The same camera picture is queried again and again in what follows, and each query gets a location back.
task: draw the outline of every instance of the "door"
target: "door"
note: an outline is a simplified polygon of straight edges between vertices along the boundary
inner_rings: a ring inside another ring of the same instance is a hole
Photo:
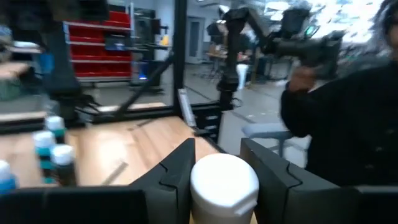
[[[188,17],[185,62],[199,64],[203,55],[203,32],[205,19]]]

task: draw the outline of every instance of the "white bottle cap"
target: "white bottle cap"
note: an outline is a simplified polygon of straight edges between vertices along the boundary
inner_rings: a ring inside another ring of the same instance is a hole
[[[51,152],[51,160],[56,165],[69,165],[75,159],[73,147],[66,144],[56,145]]]
[[[8,162],[0,160],[0,181],[9,180],[12,176]]]
[[[37,131],[33,134],[35,147],[50,148],[55,145],[55,136],[51,131]]]
[[[60,116],[48,116],[44,120],[45,127],[48,130],[63,130],[65,128],[65,124],[63,123],[63,118]]]

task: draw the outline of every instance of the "white lid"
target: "white lid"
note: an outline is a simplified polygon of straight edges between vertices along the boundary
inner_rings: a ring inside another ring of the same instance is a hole
[[[259,180],[253,168],[229,154],[200,159],[191,171],[191,194],[203,209],[221,217],[240,217],[257,205]]]
[[[58,144],[51,151],[51,160],[57,165],[68,165],[75,159],[73,147],[66,144]]]
[[[9,180],[11,176],[11,168],[8,162],[0,160],[0,181]]]
[[[65,128],[65,125],[63,123],[63,118],[60,116],[48,116],[45,118],[45,127],[48,130],[63,130]]]
[[[55,145],[55,136],[51,131],[37,131],[33,134],[35,147],[48,148]]]

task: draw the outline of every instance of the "red shelving unit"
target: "red shelving unit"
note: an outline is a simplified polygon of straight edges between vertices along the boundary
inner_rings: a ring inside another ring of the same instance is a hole
[[[104,22],[66,22],[69,30],[70,59],[80,80],[129,80],[132,74],[131,53],[105,50],[106,31],[130,33],[130,16],[110,12]]]

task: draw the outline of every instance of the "hand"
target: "hand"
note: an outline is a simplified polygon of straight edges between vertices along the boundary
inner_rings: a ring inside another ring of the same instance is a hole
[[[315,86],[315,71],[309,67],[298,67],[293,71],[288,91],[310,91]]]

